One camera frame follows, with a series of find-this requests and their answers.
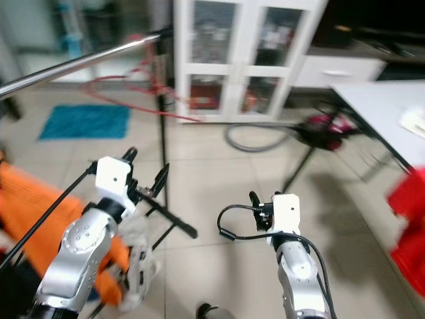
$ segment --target orange cloth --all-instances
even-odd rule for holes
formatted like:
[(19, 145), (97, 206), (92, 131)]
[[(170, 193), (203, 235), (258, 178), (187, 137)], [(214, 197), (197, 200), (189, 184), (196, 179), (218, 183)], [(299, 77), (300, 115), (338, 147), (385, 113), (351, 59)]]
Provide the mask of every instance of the orange cloth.
[[(25, 172), (1, 163), (0, 220), (4, 230), (18, 241), (61, 193)], [(57, 255), (65, 229), (81, 216), (83, 208), (79, 199), (67, 196), (25, 244), (25, 254), (41, 277)], [(94, 285), (103, 303), (117, 305), (122, 299), (119, 284), (104, 267), (112, 261), (127, 271), (128, 256), (129, 249), (115, 236), (109, 253), (100, 264)]]

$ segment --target blue rug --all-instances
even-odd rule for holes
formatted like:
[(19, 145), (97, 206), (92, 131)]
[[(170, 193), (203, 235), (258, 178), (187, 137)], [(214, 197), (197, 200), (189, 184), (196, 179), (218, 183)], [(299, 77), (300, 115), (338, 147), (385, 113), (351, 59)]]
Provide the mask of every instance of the blue rug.
[(50, 113), (39, 139), (123, 138), (129, 113), (123, 106), (58, 105)]

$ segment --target cabinet handle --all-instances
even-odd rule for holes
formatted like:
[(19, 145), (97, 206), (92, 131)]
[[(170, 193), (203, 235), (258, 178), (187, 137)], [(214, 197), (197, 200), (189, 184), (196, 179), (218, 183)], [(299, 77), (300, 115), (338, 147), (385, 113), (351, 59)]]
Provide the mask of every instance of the cabinet handle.
[(337, 70), (335, 70), (335, 71), (332, 71), (332, 70), (322, 71), (322, 73), (326, 74), (326, 75), (330, 75), (330, 76), (344, 76), (344, 77), (352, 76), (351, 73), (348, 73), (348, 72), (345, 72), (345, 71), (337, 71)]

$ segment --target metal pole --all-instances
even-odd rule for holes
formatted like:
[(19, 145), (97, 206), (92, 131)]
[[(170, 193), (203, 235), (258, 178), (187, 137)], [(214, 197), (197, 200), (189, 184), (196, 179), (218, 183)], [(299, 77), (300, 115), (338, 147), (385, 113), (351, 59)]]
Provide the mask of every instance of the metal pole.
[(48, 82), (54, 80), (55, 78), (60, 78), (61, 76), (73, 73), (82, 68), (86, 68), (87, 66), (90, 66), (92, 64), (99, 63), (116, 54), (131, 51), (138, 47), (142, 47), (147, 43), (155, 42), (160, 36), (160, 34), (149, 35), (141, 40), (136, 40), (125, 45), (120, 45), (118, 47), (102, 51), (100, 53), (89, 54), (81, 58), (77, 58), (75, 60), (65, 62), (53, 66), (51, 68), (46, 68), (44, 70), (32, 73), (18, 80), (9, 82), (6, 85), (0, 87), (0, 100), (4, 100), (5, 98), (24, 88)]

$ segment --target red cloth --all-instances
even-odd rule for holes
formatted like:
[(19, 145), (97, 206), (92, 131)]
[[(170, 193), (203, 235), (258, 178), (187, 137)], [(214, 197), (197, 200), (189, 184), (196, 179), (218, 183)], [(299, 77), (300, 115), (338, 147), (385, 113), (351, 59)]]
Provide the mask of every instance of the red cloth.
[(425, 296), (425, 169), (412, 170), (388, 196), (388, 204), (396, 215), (409, 220), (391, 257), (412, 287)]

